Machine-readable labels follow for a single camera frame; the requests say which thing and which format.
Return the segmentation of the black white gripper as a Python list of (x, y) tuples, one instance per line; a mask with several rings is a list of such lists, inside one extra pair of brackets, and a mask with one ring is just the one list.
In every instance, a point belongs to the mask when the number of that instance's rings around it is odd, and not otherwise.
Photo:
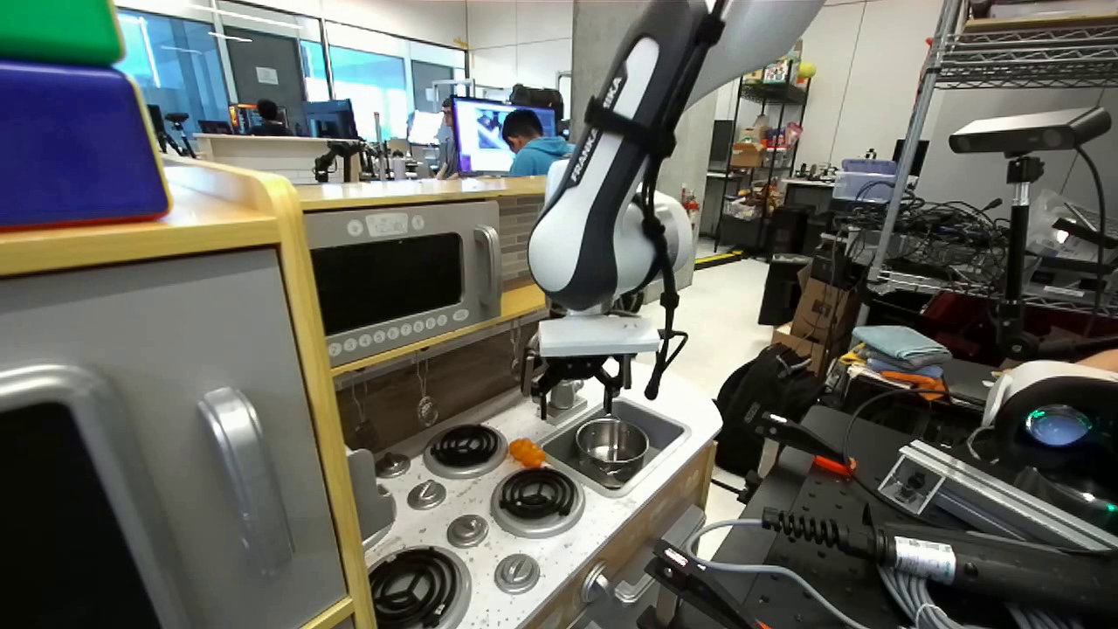
[(616, 408), (623, 389), (634, 385), (634, 357), (656, 352), (661, 330), (640, 315), (563, 315), (547, 317), (535, 335), (537, 357), (537, 419), (549, 419), (549, 389), (558, 382), (598, 377), (606, 385), (606, 413)]

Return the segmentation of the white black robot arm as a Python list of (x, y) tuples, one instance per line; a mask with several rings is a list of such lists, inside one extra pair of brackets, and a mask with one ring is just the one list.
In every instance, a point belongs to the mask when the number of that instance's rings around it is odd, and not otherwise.
[(537, 405), (563, 382), (589, 377), (616, 400), (634, 385), (636, 352), (655, 357), (644, 394), (661, 394), (664, 369), (690, 343), (674, 310), (693, 227), (682, 204), (656, 204), (674, 128), (690, 105), (789, 53), (821, 5), (826, 0), (650, 0), (623, 30), (575, 154), (549, 171), (528, 237), (533, 279), (554, 308), (535, 335)]

